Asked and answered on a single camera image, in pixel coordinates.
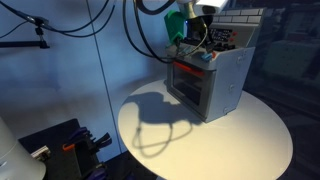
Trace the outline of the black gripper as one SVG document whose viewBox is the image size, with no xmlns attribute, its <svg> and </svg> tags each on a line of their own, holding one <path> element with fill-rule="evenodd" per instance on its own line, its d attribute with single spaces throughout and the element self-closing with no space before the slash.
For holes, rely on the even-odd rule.
<svg viewBox="0 0 320 180">
<path fill-rule="evenodd" d="M 186 21 L 187 26 L 187 35 L 185 40 L 196 40 L 200 41 L 206 35 L 205 32 L 209 31 L 209 27 L 213 22 L 212 15 L 205 15 L 196 17 L 193 19 L 188 19 Z M 183 41 L 183 37 L 177 37 L 174 39 L 174 45 L 176 46 L 177 50 L 179 50 L 181 46 L 181 42 Z M 208 53 L 213 53 L 214 48 L 216 46 L 216 42 L 210 36 L 210 34 L 206 35 L 205 39 L 205 49 Z"/>
</svg>

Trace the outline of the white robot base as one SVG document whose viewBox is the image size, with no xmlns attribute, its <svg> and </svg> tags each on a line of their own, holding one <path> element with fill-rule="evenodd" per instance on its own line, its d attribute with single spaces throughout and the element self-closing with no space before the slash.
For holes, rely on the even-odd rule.
<svg viewBox="0 0 320 180">
<path fill-rule="evenodd" d="M 0 118 L 0 180 L 43 180 L 46 166 L 34 159 Z"/>
</svg>

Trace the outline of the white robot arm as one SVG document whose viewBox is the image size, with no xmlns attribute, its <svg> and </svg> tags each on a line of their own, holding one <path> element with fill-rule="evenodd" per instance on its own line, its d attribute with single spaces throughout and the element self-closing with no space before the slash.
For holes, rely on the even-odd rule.
<svg viewBox="0 0 320 180">
<path fill-rule="evenodd" d="M 213 21 L 213 15 L 219 14 L 229 0 L 176 0 L 179 14 L 187 22 L 188 38 L 195 40 L 197 33 L 200 40 L 197 48 L 206 43 L 208 26 Z"/>
</svg>

